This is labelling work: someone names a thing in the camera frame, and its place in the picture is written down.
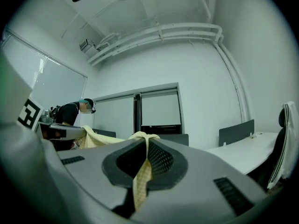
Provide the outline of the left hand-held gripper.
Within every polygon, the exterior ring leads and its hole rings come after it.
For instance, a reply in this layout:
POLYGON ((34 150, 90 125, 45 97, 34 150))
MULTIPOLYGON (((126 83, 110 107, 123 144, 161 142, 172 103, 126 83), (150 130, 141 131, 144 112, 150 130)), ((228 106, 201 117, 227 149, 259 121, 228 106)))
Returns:
MULTIPOLYGON (((0 125, 20 124, 31 130, 43 108, 29 99, 32 89, 14 70, 4 53, 0 53, 0 125)), ((53 123, 53 139, 78 139, 86 136, 84 128, 53 123)))

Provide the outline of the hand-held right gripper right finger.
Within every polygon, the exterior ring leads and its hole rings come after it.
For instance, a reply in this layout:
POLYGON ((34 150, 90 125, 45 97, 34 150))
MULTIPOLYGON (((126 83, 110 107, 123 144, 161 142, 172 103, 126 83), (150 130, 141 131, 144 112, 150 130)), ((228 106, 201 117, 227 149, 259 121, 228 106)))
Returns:
POLYGON ((140 224, 228 224, 235 214, 215 180, 227 178, 252 204, 266 193, 250 177, 206 151, 152 139, 155 144, 174 149, 188 162, 185 176, 173 188, 150 191, 131 221, 140 224))

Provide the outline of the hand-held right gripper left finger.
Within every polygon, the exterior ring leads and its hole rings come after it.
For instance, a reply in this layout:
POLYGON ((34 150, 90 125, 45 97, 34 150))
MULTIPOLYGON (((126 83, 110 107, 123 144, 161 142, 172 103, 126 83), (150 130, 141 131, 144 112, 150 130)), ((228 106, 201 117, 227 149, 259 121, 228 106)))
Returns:
POLYGON ((115 213, 134 213, 133 179, 146 158, 144 138, 112 145, 59 151, 76 182, 115 213))

